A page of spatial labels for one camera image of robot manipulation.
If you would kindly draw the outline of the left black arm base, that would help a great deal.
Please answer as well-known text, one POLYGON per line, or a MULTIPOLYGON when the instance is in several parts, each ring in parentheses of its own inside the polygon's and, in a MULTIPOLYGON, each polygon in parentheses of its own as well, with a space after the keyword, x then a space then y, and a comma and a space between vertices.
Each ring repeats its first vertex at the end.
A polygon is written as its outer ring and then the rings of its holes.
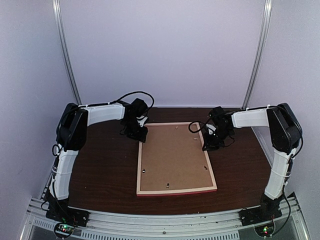
POLYGON ((57 222, 66 223, 74 227, 86 227, 90 213, 68 207, 69 199, 57 200, 50 192, 44 196, 44 201, 48 203, 45 217, 57 222))

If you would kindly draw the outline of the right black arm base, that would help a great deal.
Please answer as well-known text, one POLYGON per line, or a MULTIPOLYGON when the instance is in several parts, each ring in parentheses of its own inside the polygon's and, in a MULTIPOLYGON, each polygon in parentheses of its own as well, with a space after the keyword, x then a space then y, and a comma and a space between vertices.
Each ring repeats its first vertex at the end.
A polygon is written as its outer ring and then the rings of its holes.
POLYGON ((254 225, 281 217, 283 215, 280 210, 282 199, 282 193, 275 199, 271 199, 263 193, 260 198, 260 206, 242 209, 239 212, 242 226, 254 225))

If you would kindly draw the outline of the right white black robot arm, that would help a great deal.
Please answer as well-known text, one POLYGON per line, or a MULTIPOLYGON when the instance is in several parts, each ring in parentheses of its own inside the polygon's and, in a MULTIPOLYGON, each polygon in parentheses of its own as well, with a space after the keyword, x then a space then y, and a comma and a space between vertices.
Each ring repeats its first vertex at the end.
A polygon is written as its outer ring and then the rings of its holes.
POLYGON ((225 111, 218 106, 209 114, 204 124, 203 151, 215 151, 226 147, 225 139, 232 138, 235 129, 266 127, 269 129, 274 158, 270 177, 256 210, 259 220, 268 220, 275 212, 275 205, 284 197, 293 165, 293 159, 303 146, 303 130, 287 103, 265 107, 225 111))

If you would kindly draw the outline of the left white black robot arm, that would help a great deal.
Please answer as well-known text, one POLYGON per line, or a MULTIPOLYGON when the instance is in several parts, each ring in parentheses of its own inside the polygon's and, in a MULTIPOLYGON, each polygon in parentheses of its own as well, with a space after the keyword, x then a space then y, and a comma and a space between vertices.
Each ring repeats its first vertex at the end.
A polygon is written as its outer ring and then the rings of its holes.
POLYGON ((116 100, 107 103, 76 105, 69 103, 56 129, 56 161, 53 167, 53 183, 50 194, 59 201, 69 198, 69 185, 74 162, 87 141, 87 128, 91 125, 120 121, 120 131, 130 139, 144 143, 148 128, 150 107, 136 98, 132 103, 116 100))

